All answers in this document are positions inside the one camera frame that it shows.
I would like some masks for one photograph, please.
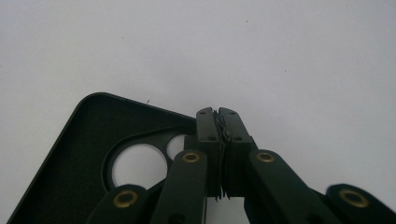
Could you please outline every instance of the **white surface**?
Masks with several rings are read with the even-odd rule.
[[[1,1],[0,223],[97,91],[229,107],[311,188],[396,210],[395,40],[394,1]],[[207,223],[248,223],[241,202]]]

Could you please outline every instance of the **black tray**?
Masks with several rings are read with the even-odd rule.
[[[168,142],[195,132],[193,118],[108,93],[89,95],[78,104],[8,223],[85,223],[114,188],[112,162],[123,149],[154,145],[169,171]]]

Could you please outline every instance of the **white background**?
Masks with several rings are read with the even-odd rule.
[[[78,102],[236,110],[313,189],[396,210],[394,1],[1,1],[0,223]],[[242,200],[207,223],[248,223]]]

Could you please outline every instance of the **brass rivet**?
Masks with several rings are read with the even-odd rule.
[[[273,155],[266,153],[266,152],[258,153],[257,159],[259,159],[259,161],[265,161],[265,162],[271,162],[271,161],[275,160]]]
[[[192,153],[192,152],[186,153],[186,154],[183,156],[183,161],[186,161],[186,162],[196,162],[196,161],[198,161],[199,159],[200,159],[200,158],[199,158],[199,155],[196,154],[196,153]]]
[[[370,204],[369,201],[363,195],[350,189],[341,189],[340,197],[345,202],[359,208],[367,207]]]
[[[123,196],[130,196],[131,199],[123,201],[121,198]],[[137,201],[137,193],[133,190],[123,190],[114,198],[113,203],[118,208],[127,208]]]

